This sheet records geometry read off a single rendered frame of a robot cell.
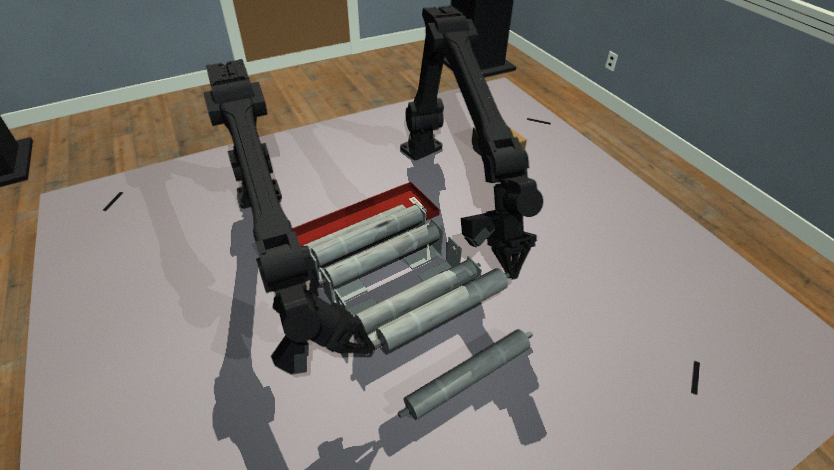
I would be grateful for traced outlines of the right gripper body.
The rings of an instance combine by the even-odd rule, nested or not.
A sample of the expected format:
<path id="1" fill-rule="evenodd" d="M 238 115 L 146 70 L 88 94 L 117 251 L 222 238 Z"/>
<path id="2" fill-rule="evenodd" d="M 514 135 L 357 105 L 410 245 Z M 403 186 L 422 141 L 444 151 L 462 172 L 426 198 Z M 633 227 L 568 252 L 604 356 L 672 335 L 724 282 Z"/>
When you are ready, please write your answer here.
<path id="1" fill-rule="evenodd" d="M 359 321 L 349 311 L 342 309 L 337 303 L 333 302 L 330 305 L 321 298 L 315 297 L 314 307 L 316 308 L 320 321 L 335 329 L 335 332 L 325 345 L 328 350 L 335 352 L 349 334 L 350 330 L 352 332 L 355 331 L 359 325 Z"/>

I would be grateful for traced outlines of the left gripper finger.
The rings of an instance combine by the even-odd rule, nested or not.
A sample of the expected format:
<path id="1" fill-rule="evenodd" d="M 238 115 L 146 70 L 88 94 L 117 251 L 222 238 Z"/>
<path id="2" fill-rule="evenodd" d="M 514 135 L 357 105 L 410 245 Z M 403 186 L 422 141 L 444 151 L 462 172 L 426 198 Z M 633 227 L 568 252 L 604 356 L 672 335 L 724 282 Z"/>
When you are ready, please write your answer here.
<path id="1" fill-rule="evenodd" d="M 501 255 L 500 249 L 495 248 L 495 247 L 491 247 L 491 250 L 495 254 L 498 261 L 500 262 L 500 264 L 503 267 L 505 273 L 508 272 L 507 267 L 505 265 L 505 262 L 503 260 L 503 257 Z M 517 266 L 518 258 L 519 258 L 519 253 L 512 255 L 512 265 L 513 265 L 514 272 L 515 272 L 515 269 L 516 269 L 516 266 Z"/>
<path id="2" fill-rule="evenodd" d="M 505 265 L 507 267 L 507 270 L 508 270 L 509 275 L 510 275 L 512 280 L 518 278 L 520 270 L 522 268 L 522 265 L 523 265 L 523 263 L 524 263 L 524 261 L 525 261 L 525 259 L 526 259 L 530 250 L 531 250 L 531 248 L 527 248 L 527 247 L 524 247 L 524 246 L 522 248 L 509 250 L 509 251 L 500 250 L 501 255 L 503 257 L 503 260 L 505 262 Z M 520 253 L 520 256 L 519 256 L 518 263 L 517 263 L 517 266 L 516 266 L 516 269 L 515 269 L 515 272 L 514 272 L 513 267 L 512 267 L 511 256 L 513 254 L 517 254 L 517 253 Z"/>

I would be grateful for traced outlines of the brown cardboard box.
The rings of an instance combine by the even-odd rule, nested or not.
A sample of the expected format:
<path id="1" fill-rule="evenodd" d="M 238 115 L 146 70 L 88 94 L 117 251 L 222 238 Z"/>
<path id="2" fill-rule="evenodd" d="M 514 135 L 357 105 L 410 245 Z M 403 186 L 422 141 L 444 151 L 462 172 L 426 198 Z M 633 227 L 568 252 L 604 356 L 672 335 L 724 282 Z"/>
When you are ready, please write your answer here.
<path id="1" fill-rule="evenodd" d="M 509 128 L 510 128 L 510 127 L 509 127 Z M 511 128 L 510 128 L 510 129 L 511 129 Z M 514 136 L 514 137 L 518 137 L 519 142 L 520 142 L 520 144 L 521 144 L 521 146 L 522 146 L 522 149 L 523 149 L 523 150 L 525 150 L 525 148 L 526 148 L 526 143 L 527 143 L 527 139 L 525 139 L 523 136 L 521 136 L 520 134 L 518 134 L 517 132 L 515 132 L 513 129 L 511 129 L 511 131 L 512 131 L 512 134 L 513 134 L 513 136 Z M 477 136 L 477 132 L 476 132 L 475 127 L 473 127 L 473 132 L 472 132 L 472 142 L 473 142 L 474 144 L 476 144 L 476 145 L 479 147 L 479 141 L 478 141 L 478 136 Z"/>

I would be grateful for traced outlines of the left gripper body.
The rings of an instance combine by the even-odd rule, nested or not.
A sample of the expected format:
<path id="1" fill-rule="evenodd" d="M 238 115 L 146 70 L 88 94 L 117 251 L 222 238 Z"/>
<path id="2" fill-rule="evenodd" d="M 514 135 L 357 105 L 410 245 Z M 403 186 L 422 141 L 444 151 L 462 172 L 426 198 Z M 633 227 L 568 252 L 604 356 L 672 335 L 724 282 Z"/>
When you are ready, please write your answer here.
<path id="1" fill-rule="evenodd" d="M 509 214 L 509 211 L 501 211 L 495 209 L 495 213 L 500 214 Z M 510 239 L 501 239 L 494 236 L 489 236 L 487 238 L 487 244 L 489 246 L 498 248 L 503 251 L 514 250 L 518 248 L 527 247 L 535 247 L 535 242 L 537 241 L 537 235 L 524 232 L 523 226 L 523 216 L 518 214 L 518 226 L 519 226 L 519 237 L 510 238 Z M 533 243 L 532 243 L 533 242 Z M 516 247 L 515 247 L 516 246 Z"/>

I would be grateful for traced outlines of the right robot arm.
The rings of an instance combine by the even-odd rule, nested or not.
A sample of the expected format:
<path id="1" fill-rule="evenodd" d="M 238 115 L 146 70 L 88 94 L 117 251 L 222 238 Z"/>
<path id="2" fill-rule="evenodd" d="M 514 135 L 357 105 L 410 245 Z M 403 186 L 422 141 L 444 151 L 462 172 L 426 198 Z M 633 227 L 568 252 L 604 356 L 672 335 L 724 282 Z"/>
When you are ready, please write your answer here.
<path id="1" fill-rule="evenodd" d="M 243 59 L 206 68 L 212 89 L 203 92 L 208 114 L 212 126 L 225 124 L 232 132 L 234 150 L 228 155 L 236 181 L 242 181 L 237 188 L 239 203 L 242 209 L 252 208 L 253 234 L 260 256 L 256 261 L 266 293 L 276 294 L 273 309 L 280 314 L 285 333 L 271 358 L 276 367 L 289 374 L 305 373 L 307 341 L 325 347 L 335 329 L 320 321 L 314 307 L 316 297 L 307 290 L 305 282 L 313 279 L 311 253 L 308 245 L 300 246 L 280 206 L 282 195 L 277 180 L 270 175 L 269 152 L 255 129 L 257 117 L 268 115 L 265 99 L 259 82 L 250 82 Z"/>

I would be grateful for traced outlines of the red scrap tray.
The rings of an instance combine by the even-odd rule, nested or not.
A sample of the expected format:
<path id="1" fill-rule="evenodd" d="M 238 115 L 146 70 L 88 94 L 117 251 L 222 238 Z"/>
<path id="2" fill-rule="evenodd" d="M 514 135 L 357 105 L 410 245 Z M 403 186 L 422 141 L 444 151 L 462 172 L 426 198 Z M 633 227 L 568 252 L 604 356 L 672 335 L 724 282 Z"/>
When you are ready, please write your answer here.
<path id="1" fill-rule="evenodd" d="M 440 210 L 412 183 L 408 182 L 353 205 L 347 206 L 293 228 L 300 246 L 327 236 L 355 223 L 368 219 L 399 205 L 409 208 L 415 202 L 426 208 L 426 221 L 439 215 Z"/>

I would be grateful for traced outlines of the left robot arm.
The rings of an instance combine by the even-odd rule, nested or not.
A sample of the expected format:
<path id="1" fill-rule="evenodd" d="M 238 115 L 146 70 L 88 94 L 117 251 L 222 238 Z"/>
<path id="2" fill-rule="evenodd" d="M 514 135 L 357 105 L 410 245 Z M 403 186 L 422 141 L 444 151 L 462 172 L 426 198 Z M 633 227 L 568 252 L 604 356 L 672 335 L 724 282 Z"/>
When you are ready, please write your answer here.
<path id="1" fill-rule="evenodd" d="M 537 215 L 543 207 L 543 196 L 536 181 L 527 178 L 528 154 L 500 115 L 473 53 L 478 41 L 473 21 L 452 5 L 438 9 L 422 10 L 426 35 L 419 87 L 414 102 L 409 102 L 405 111 L 410 134 L 400 150 L 419 160 L 442 149 L 433 130 L 441 128 L 444 122 L 444 105 L 437 94 L 445 56 L 477 132 L 485 181 L 500 183 L 494 186 L 495 209 L 509 211 L 500 214 L 492 210 L 461 218 L 462 235 L 473 247 L 480 246 L 489 236 L 505 240 L 519 237 L 518 214 Z"/>

